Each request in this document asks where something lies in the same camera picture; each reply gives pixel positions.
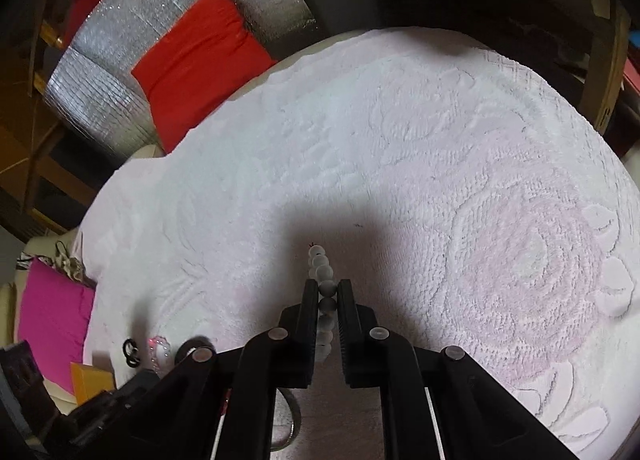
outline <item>wooden rung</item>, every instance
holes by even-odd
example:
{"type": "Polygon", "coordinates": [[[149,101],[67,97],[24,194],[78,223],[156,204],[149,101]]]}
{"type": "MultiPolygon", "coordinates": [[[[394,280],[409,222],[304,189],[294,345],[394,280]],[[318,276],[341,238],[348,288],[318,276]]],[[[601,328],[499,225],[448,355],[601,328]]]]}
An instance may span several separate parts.
{"type": "Polygon", "coordinates": [[[46,21],[43,21],[42,25],[40,25],[40,38],[49,46],[53,46],[59,50],[65,47],[65,42],[62,37],[60,37],[56,29],[46,21]]]}
{"type": "Polygon", "coordinates": [[[44,90],[47,87],[47,81],[44,80],[44,77],[40,72],[35,72],[33,74],[33,87],[38,91],[39,94],[44,95],[44,90]]]}

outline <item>orange box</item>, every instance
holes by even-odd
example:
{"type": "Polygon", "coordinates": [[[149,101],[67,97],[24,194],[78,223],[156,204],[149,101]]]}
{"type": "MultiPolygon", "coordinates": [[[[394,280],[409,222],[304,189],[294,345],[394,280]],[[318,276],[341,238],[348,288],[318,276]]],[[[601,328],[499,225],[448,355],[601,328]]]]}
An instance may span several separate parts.
{"type": "Polygon", "coordinates": [[[86,364],[71,363],[71,381],[78,406],[100,392],[115,390],[113,375],[86,364]]]}

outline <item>bead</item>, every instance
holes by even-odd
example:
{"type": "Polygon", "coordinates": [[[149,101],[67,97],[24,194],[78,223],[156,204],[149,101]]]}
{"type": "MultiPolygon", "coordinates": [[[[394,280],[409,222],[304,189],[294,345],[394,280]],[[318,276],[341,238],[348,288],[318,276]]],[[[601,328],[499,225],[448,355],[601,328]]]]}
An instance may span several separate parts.
{"type": "Polygon", "coordinates": [[[316,345],[316,363],[322,363],[331,353],[331,345],[316,345]]]}
{"type": "Polygon", "coordinates": [[[315,257],[319,254],[326,254],[324,249],[320,245],[314,245],[309,249],[309,257],[315,257]]]}
{"type": "Polygon", "coordinates": [[[315,256],[315,258],[313,258],[313,261],[311,262],[311,266],[313,268],[318,268],[319,266],[322,266],[322,265],[329,265],[329,258],[324,254],[318,254],[317,256],[315,256]]]}
{"type": "Polygon", "coordinates": [[[334,340],[333,332],[318,332],[316,334],[316,346],[327,345],[334,340]]]}
{"type": "Polygon", "coordinates": [[[334,329],[335,319],[327,314],[322,314],[318,318],[318,331],[330,332],[334,329]]]}
{"type": "Polygon", "coordinates": [[[324,297],[333,297],[338,290],[338,284],[332,279],[321,281],[318,285],[320,294],[324,297]]]}
{"type": "Polygon", "coordinates": [[[321,265],[316,268],[316,279],[318,281],[325,281],[326,279],[334,278],[334,269],[330,265],[321,265]]]}
{"type": "Polygon", "coordinates": [[[338,303],[333,297],[323,297],[318,303],[318,310],[323,314],[332,314],[338,309],[338,303]]]}

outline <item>purple pillow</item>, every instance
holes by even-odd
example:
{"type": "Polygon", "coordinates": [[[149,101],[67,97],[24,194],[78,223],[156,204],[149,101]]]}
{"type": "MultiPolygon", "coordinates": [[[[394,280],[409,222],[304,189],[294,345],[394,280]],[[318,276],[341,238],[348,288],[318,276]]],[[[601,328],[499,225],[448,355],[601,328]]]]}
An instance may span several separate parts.
{"type": "Polygon", "coordinates": [[[70,363],[82,363],[95,292],[45,265],[31,263],[22,294],[18,339],[29,342],[45,379],[74,392],[70,363]]]}

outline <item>bed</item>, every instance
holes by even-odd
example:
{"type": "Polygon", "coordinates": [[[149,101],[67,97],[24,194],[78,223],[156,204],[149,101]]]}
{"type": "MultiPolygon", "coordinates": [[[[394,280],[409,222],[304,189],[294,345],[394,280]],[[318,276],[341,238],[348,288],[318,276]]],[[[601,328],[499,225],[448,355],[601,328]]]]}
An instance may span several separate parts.
{"type": "MultiPolygon", "coordinates": [[[[128,337],[243,345],[297,303],[321,243],[415,345],[465,348],[582,460],[640,415],[640,193],[538,75],[456,32],[375,30],[289,58],[168,156],[131,161],[82,222],[98,282],[85,363],[128,337]]],[[[275,458],[382,458],[375,390],[339,347],[275,458]]],[[[276,428],[287,414],[276,411],[276,428]]]]}

